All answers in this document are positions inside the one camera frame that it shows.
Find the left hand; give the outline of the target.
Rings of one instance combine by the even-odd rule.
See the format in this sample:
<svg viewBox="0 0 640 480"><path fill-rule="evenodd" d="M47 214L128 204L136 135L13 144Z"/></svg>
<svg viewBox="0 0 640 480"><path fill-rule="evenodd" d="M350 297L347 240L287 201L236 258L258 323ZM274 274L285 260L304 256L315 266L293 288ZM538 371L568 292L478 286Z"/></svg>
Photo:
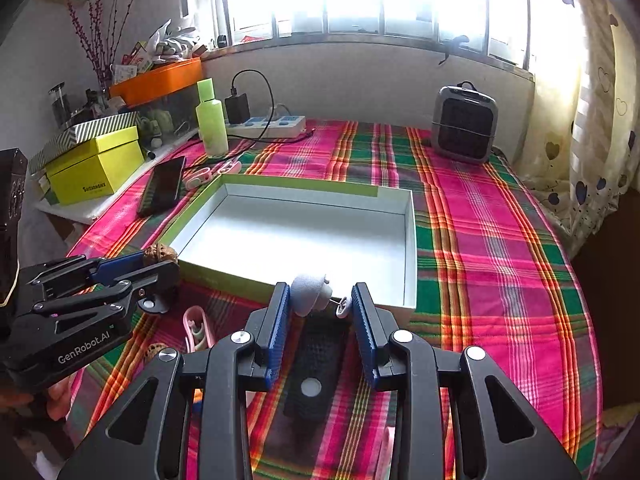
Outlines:
<svg viewBox="0 0 640 480"><path fill-rule="evenodd" d="M60 420L65 417L70 410L70 399L72 398L72 385L76 374L65 377L60 382L47 388L43 393L46 400L47 414L52 420ZM34 400L32 394L18 390L12 384L4 384L0 390L1 408L21 408Z"/></svg>

